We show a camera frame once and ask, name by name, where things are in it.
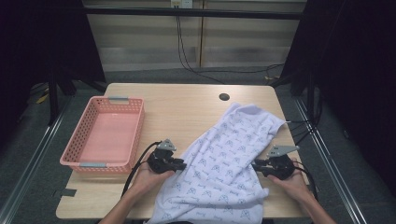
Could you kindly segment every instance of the basket handle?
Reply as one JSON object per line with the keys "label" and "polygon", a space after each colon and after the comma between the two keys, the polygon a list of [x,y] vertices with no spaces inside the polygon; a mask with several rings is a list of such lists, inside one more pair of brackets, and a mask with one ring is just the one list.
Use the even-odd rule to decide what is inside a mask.
{"label": "basket handle", "polygon": [[109,100],[124,100],[128,101],[128,96],[108,96]]}
{"label": "basket handle", "polygon": [[82,162],[79,164],[79,167],[85,168],[107,168],[106,164],[103,162]]}

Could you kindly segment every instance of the metal rail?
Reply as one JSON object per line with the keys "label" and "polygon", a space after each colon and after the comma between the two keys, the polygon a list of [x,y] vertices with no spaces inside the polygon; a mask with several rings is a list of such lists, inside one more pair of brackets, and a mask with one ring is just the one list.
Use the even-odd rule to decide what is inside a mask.
{"label": "metal rail", "polygon": [[66,109],[69,107],[72,97],[68,97],[65,106],[61,113],[59,114],[58,118],[50,125],[46,132],[44,133],[43,138],[41,139],[40,143],[38,144],[37,148],[35,149],[35,153],[30,159],[29,163],[27,164],[23,174],[21,175],[20,179],[18,180],[14,190],[8,196],[6,202],[4,203],[1,211],[0,211],[0,223],[1,224],[8,224],[11,223],[12,219],[14,218],[17,210],[21,204],[21,201],[26,194],[27,190],[30,187],[30,183],[32,182],[35,173],[38,169],[38,166],[42,162],[50,143],[57,133],[62,120],[64,118],[64,113]]}
{"label": "metal rail", "polygon": [[[306,114],[307,109],[304,105],[303,100],[301,98],[298,98],[297,100],[295,100],[295,103],[297,104],[297,108],[303,119],[308,120],[308,116]],[[340,194],[341,199],[343,200],[344,205],[346,206],[346,210],[350,214],[350,217],[352,218],[353,222],[357,224],[361,224],[361,223],[366,224],[367,221],[364,218],[364,215],[355,197],[353,196],[352,192],[347,186],[347,183],[345,182],[340,171],[338,170],[338,167],[335,164],[334,160],[332,159],[332,154],[330,153],[329,149],[324,143],[323,138],[321,137],[318,129],[314,128],[309,122],[307,122],[306,126],[308,130],[312,130],[311,133],[312,140],[317,146],[318,153],[320,157],[323,159],[323,162],[332,178],[332,182],[337,188],[338,193]]]}
{"label": "metal rail", "polygon": [[102,15],[215,17],[293,21],[300,20],[304,15],[300,12],[268,12],[170,7],[38,7],[35,8],[35,10],[38,13],[46,12]]}

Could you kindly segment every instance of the forearm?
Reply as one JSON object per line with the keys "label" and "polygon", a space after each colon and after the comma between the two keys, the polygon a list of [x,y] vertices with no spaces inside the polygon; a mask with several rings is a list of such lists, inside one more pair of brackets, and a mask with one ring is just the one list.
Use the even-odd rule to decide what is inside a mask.
{"label": "forearm", "polygon": [[298,202],[312,218],[312,221],[315,224],[335,223],[335,221],[329,216],[329,214],[323,209],[323,207],[312,195],[309,194],[306,197],[302,197],[302,199],[298,200]]}
{"label": "forearm", "polygon": [[111,211],[100,221],[101,224],[123,223],[128,216],[134,204],[143,195],[143,189],[129,189],[125,192],[119,202],[111,209]]}

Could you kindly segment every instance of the wooden table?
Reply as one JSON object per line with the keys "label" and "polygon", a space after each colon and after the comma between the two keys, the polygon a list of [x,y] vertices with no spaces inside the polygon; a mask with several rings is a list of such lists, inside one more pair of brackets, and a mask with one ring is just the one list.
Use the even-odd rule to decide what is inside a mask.
{"label": "wooden table", "polygon": [[[230,99],[220,100],[222,93],[229,94]],[[170,138],[177,147],[174,157],[178,158],[195,139],[216,124],[232,102],[255,104],[285,119],[274,89],[264,86],[114,83],[108,86],[105,95],[141,97],[145,101],[145,120],[136,160],[152,142],[166,138]],[[294,146],[287,124],[279,129],[272,143],[260,155],[261,158],[265,158],[271,145]],[[297,151],[290,153],[290,156],[299,160]],[[127,176],[73,171],[66,188],[76,189],[77,192],[74,197],[62,197],[56,211],[57,217],[104,217],[119,200]],[[270,190],[264,201],[265,218],[305,217],[297,202],[281,188],[262,174],[258,176],[262,186]],[[138,202],[128,218],[150,218],[159,188]]]}

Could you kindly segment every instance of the gray floor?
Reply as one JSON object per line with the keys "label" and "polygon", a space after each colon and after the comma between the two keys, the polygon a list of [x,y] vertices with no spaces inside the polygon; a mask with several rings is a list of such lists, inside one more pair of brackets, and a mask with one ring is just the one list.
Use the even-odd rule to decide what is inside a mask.
{"label": "gray floor", "polygon": [[[260,70],[260,67],[233,68],[237,71]],[[225,70],[224,68],[212,68],[210,70]],[[268,80],[264,77],[279,75],[274,69],[269,74],[265,72],[252,74],[238,73],[203,73],[202,75],[215,77],[226,84],[265,85]],[[106,74],[107,83],[111,82],[152,82],[152,83],[210,83],[219,84],[216,81],[198,76],[185,69],[167,69],[135,72],[113,72]],[[102,93],[76,82],[78,92],[70,99],[69,107],[64,111],[62,124],[50,142],[42,161],[38,164],[36,172],[32,174],[32,181],[23,195],[21,204],[15,214],[12,214],[12,223],[94,223],[95,220],[60,220],[55,215],[59,198],[54,196],[57,190],[65,187],[71,170],[63,167],[59,159],[64,151],[78,119],[93,95]],[[48,129],[49,101],[37,105],[35,100],[41,92],[33,94],[19,127],[13,134],[6,146],[7,152],[0,159],[0,205],[7,202],[7,198],[13,192],[26,165],[34,155],[41,137]],[[285,113],[286,119],[301,120],[297,110],[295,98],[290,95],[289,86],[276,88],[276,94]],[[69,98],[60,93],[60,105],[65,105]],[[290,129],[295,141],[300,140],[306,133],[304,125],[292,123]],[[339,167],[353,196],[359,203],[367,223],[396,223],[396,202],[390,196],[378,175],[370,168],[361,157],[359,148],[353,141],[343,135],[343,126],[337,120],[330,108],[323,107],[323,114],[318,126],[323,139],[332,153],[332,158]],[[299,144],[302,161],[308,166],[313,174],[319,189],[319,201],[325,209],[339,223],[353,223],[345,204],[327,171],[316,146],[308,135]],[[277,219],[278,223],[310,223],[308,218],[283,220]]]}

